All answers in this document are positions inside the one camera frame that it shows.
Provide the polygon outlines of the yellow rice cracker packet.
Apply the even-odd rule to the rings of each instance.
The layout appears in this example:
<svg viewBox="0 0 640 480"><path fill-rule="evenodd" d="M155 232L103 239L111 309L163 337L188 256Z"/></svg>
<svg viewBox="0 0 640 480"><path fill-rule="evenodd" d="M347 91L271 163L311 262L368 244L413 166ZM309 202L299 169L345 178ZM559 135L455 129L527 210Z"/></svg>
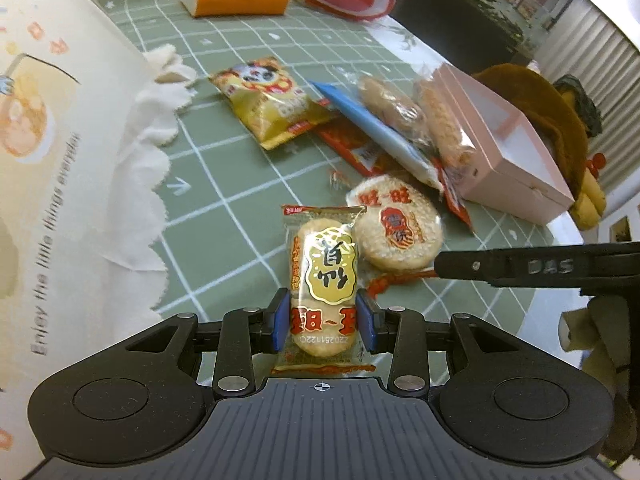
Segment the yellow rice cracker packet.
<svg viewBox="0 0 640 480"><path fill-rule="evenodd" d="M273 374L346 375L372 370L358 333L363 206L283 205L288 244L288 336Z"/></svg>

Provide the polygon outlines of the round rice cracker packet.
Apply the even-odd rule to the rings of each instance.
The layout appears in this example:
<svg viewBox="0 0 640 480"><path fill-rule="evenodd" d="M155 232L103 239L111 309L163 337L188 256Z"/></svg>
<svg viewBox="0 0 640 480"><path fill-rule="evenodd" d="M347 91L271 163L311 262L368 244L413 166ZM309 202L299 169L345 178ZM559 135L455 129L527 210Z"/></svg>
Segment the round rice cracker packet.
<svg viewBox="0 0 640 480"><path fill-rule="evenodd" d="M442 249L444 228L421 192L386 174L360 182L346 194L346 203L366 208L352 232L360 278L370 296L435 275L433 262Z"/></svg>

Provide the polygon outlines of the long red snack packet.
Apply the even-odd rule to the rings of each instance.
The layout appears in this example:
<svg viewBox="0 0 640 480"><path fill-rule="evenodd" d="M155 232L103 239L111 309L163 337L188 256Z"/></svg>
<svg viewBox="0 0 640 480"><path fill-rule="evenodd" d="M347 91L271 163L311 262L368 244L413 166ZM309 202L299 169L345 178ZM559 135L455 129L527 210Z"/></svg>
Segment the long red snack packet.
<svg viewBox="0 0 640 480"><path fill-rule="evenodd" d="M336 118L314 129L317 136L363 177L401 171L393 157L347 118Z"/></svg>

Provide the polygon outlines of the blue seaweed snack packet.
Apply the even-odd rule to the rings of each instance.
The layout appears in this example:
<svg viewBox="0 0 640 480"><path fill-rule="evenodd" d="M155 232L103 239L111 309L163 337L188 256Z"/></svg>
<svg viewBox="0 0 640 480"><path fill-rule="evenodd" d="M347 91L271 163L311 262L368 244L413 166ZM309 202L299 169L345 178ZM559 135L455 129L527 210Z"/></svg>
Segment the blue seaweed snack packet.
<svg viewBox="0 0 640 480"><path fill-rule="evenodd" d="M311 84L330 101L336 110L360 128L396 162L399 162L400 166L416 180L434 188L440 194L444 192L435 166L402 134L384 124L351 94L337 88L334 84L318 81L313 81Z"/></svg>

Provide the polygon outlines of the clear egg roll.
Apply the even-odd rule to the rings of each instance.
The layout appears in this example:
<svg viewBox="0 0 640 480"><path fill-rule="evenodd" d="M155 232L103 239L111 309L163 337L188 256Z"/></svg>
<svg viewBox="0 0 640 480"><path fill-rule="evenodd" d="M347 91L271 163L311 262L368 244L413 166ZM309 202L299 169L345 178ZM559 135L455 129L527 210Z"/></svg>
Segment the clear egg roll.
<svg viewBox="0 0 640 480"><path fill-rule="evenodd" d="M475 145L454 114L445 88L433 77L421 77L413 84L414 102L420 106L430 139L442 164L456 177L466 174L475 155Z"/></svg>

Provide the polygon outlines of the clear waffle cookie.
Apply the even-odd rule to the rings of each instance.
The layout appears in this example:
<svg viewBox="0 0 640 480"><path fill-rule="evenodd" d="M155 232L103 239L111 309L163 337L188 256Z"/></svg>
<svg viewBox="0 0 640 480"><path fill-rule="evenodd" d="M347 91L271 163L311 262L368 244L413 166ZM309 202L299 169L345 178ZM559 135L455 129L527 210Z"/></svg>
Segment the clear waffle cookie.
<svg viewBox="0 0 640 480"><path fill-rule="evenodd" d="M358 80L358 94L364 107L386 126L414 143L431 143L424 113L408 96L367 75Z"/></svg>

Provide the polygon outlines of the yellow panda snack packet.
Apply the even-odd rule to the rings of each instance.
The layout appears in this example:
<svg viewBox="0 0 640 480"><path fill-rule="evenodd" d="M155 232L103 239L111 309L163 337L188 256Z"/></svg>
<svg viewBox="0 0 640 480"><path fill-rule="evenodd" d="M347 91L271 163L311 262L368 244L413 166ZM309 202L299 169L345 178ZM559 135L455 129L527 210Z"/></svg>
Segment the yellow panda snack packet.
<svg viewBox="0 0 640 480"><path fill-rule="evenodd" d="M311 99L274 56L236 64L208 79L266 151L335 118L332 110Z"/></svg>

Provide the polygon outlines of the small red snack packet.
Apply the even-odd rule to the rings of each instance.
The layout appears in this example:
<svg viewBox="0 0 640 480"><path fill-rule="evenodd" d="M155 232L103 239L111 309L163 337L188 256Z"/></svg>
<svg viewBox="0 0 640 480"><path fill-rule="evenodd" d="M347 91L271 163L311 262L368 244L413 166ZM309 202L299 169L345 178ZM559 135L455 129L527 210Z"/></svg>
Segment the small red snack packet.
<svg viewBox="0 0 640 480"><path fill-rule="evenodd" d="M442 185L442 194L444 194L444 199L449 211L466 225L466 228L470 233L474 233L469 211L466 209L462 199L458 196L456 188L448 176L444 165L437 157L433 159L433 164L437 171L438 180Z"/></svg>

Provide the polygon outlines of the green checkered table mat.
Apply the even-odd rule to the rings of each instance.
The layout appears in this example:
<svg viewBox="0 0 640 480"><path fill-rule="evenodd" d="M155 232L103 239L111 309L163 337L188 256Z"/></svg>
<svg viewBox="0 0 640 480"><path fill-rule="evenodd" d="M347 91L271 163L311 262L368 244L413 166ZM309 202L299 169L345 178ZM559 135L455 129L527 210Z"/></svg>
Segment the green checkered table mat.
<svg viewBox="0 0 640 480"><path fill-rule="evenodd" d="M136 47L171 44L196 69L192 103L166 148L158 191L167 226L156 250L168 269L157 312L220 320L261 307L288 282L285 204L329 206L359 177L314 133L265 151L210 82L236 63L274 56L306 91L363 73L410 91L440 56L393 20L353 23L298 3L281 16L192 18L180 0L96 0Z"/></svg>

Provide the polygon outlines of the pink cardboard box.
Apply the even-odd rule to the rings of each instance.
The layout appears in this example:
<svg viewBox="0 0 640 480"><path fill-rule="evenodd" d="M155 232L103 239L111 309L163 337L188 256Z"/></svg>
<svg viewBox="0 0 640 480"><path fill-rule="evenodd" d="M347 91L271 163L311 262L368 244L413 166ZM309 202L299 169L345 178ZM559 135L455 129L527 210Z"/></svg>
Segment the pink cardboard box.
<svg viewBox="0 0 640 480"><path fill-rule="evenodd" d="M474 145L456 179L462 198L538 226L568 211L573 195L520 110L449 64L439 66L433 79Z"/></svg>

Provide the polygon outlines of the white cloth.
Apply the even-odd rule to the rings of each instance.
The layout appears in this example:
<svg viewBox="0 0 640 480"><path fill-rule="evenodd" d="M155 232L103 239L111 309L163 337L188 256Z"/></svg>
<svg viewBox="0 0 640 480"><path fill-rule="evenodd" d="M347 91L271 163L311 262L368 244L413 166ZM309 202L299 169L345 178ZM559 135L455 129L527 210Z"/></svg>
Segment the white cloth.
<svg viewBox="0 0 640 480"><path fill-rule="evenodd" d="M172 44L146 52L152 81L134 98L115 159L101 256L108 263L106 313L115 322L154 323L168 270L153 249L167 223L157 189L170 169L163 147L178 136L178 113L192 103L196 71Z"/></svg>

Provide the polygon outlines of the illustrated paper bag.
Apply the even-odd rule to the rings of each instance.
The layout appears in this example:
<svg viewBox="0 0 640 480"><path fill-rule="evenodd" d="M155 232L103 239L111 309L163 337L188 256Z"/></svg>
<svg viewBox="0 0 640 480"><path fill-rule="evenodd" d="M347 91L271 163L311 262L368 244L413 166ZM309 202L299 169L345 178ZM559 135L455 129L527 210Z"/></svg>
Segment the illustrated paper bag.
<svg viewBox="0 0 640 480"><path fill-rule="evenodd" d="M40 462L27 403L105 346L100 255L149 62L94 0L1 0L1 474Z"/></svg>

